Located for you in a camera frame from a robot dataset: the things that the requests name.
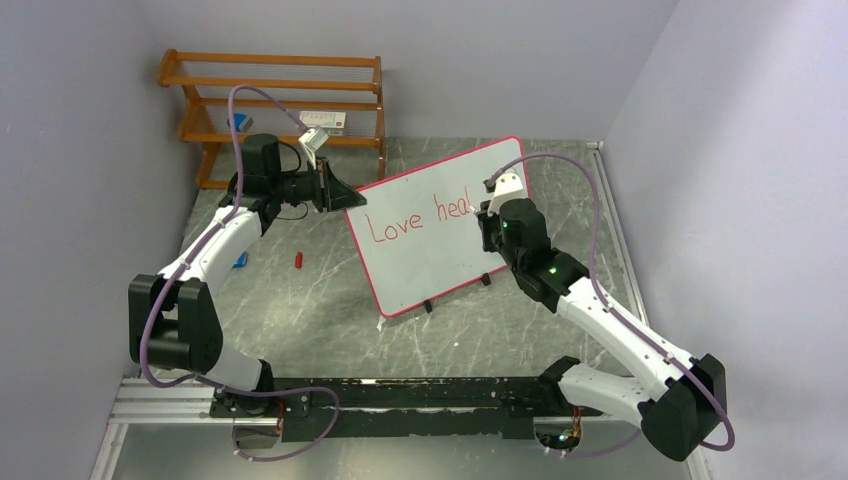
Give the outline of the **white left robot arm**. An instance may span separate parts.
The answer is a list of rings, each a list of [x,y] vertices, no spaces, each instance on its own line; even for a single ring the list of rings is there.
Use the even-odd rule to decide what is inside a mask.
[[[277,220],[283,206],[310,203],[319,212],[366,205],[339,180],[316,141],[304,135],[303,170],[281,165],[283,142],[247,136],[235,148],[237,171],[198,238],[156,274],[139,274],[128,288],[130,356],[146,380],[169,388],[197,379],[236,393],[237,403],[261,416],[273,409],[277,388],[270,365],[226,345],[214,295],[236,260]]]

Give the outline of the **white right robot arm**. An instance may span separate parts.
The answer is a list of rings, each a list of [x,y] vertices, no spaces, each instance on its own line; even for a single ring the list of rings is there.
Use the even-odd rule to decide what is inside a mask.
[[[666,458],[686,460],[727,415],[726,370],[711,354],[697,358],[642,324],[588,267],[552,247],[544,215],[528,198],[498,212],[483,202],[476,214],[483,249],[499,254],[519,289],[553,314],[588,333],[628,371],[600,372],[568,357],[552,366],[539,391],[550,413],[588,407],[637,427]]]

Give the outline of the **pink framed whiteboard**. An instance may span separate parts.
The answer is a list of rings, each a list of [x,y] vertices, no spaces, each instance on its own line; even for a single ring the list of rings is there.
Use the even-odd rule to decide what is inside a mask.
[[[504,137],[361,188],[345,217],[377,309],[394,317],[505,268],[482,247],[484,182],[524,153]]]

